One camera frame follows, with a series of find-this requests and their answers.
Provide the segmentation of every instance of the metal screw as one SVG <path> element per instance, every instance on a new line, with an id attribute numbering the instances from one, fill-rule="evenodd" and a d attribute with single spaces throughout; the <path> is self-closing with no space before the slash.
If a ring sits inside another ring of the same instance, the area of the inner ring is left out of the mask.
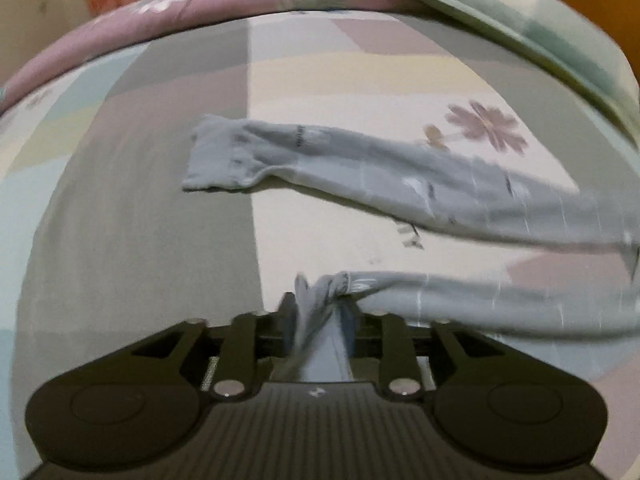
<path id="1" fill-rule="evenodd" d="M 420 391 L 420 383 L 407 377 L 401 377 L 391 381 L 389 383 L 389 389 L 398 395 L 413 395 Z"/>
<path id="2" fill-rule="evenodd" d="M 244 384 L 235 379 L 225 379 L 214 384 L 213 391 L 222 397 L 235 397 L 244 392 Z"/>

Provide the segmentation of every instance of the bedsheet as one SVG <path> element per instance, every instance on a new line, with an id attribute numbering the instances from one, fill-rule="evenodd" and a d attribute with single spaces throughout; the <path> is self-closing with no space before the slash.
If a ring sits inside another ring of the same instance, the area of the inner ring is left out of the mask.
<path id="1" fill-rule="evenodd" d="M 639 189 L 637 153 L 596 110 L 438 14 L 266 14 L 86 62 L 0 118 L 3 479 L 38 463 L 23 414 L 43 381 L 187 317 L 224 324 L 273 310 L 298 272 L 431 272 L 543 290 L 630 283 L 627 254 L 452 238 L 274 181 L 184 193 L 192 140 L 180 133 L 205 113 L 430 144 L 567 190 Z M 610 412 L 594 462 L 622 478 L 640 454 L 634 341 L 523 345 L 552 364 L 583 354 L 577 372 Z M 607 365 L 594 367 L 593 351 Z"/>

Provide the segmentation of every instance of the gray fabric patch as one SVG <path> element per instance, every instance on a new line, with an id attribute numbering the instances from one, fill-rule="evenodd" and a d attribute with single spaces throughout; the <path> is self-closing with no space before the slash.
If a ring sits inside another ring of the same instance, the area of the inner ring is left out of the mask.
<path id="1" fill-rule="evenodd" d="M 232 36 L 246 65 L 246 31 Z M 190 133 L 114 122 L 89 129 L 34 237 L 12 370 L 22 474 L 39 463 L 24 409 L 44 381 L 187 317 L 222 325 L 262 307 L 251 197 L 183 193 Z"/>
<path id="2" fill-rule="evenodd" d="M 191 74 L 245 65 L 248 27 L 247 20 L 236 20 L 153 41 L 113 86 L 109 96 Z"/>
<path id="3" fill-rule="evenodd" d="M 353 42 L 325 16 L 290 16 L 280 22 L 252 23 L 251 61 L 283 59 L 325 52 L 359 52 Z"/>

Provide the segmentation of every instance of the pillowcase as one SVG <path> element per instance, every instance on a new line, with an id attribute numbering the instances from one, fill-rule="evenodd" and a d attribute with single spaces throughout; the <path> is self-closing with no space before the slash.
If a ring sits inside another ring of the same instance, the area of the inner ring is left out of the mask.
<path id="1" fill-rule="evenodd" d="M 640 145 L 638 82 L 622 49 L 559 0 L 422 0 L 527 57 Z"/>

